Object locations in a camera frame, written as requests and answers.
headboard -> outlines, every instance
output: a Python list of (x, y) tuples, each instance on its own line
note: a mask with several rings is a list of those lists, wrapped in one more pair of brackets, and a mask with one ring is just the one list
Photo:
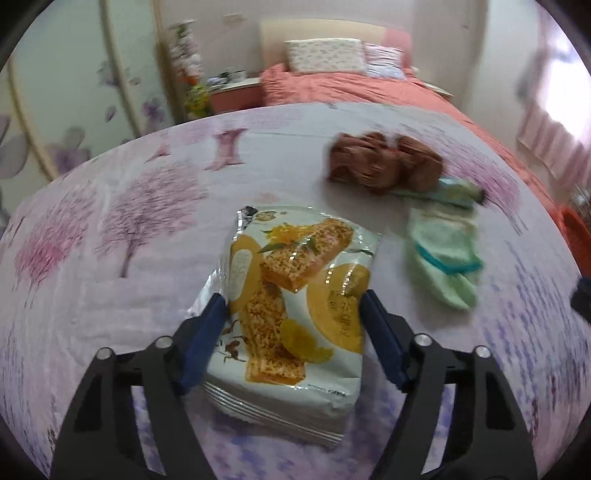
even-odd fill
[(261, 21), (261, 47), (264, 67), (285, 62), (285, 40), (307, 38), (358, 38), (368, 43), (404, 50), (404, 66), (411, 66), (410, 35), (378, 25), (321, 18), (284, 18)]

pillow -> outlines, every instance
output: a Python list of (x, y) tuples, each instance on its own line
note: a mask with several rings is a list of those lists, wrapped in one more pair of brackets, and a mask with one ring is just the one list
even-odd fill
[(404, 52), (399, 48), (364, 43), (365, 70), (370, 77), (406, 80), (402, 65)]
[(285, 46), (292, 72), (365, 73), (363, 44), (356, 38), (287, 40)]

pink nightstand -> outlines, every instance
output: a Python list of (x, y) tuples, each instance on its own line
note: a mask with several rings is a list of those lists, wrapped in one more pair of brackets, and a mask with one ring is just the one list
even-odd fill
[(209, 103), (213, 113), (233, 112), (263, 106), (263, 92), (259, 78), (232, 82), (211, 93)]

wall socket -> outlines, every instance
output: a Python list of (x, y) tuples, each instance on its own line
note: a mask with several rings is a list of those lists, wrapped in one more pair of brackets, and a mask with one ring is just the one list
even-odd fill
[(224, 23), (234, 23), (239, 22), (240, 20), (244, 20), (244, 14), (242, 12), (238, 12), (235, 14), (228, 14), (223, 16)]

floral pillow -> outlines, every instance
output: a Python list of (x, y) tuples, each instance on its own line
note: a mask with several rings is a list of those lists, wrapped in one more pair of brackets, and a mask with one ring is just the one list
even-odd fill
[(363, 44), (356, 38), (288, 40), (285, 46), (292, 72), (365, 73)]

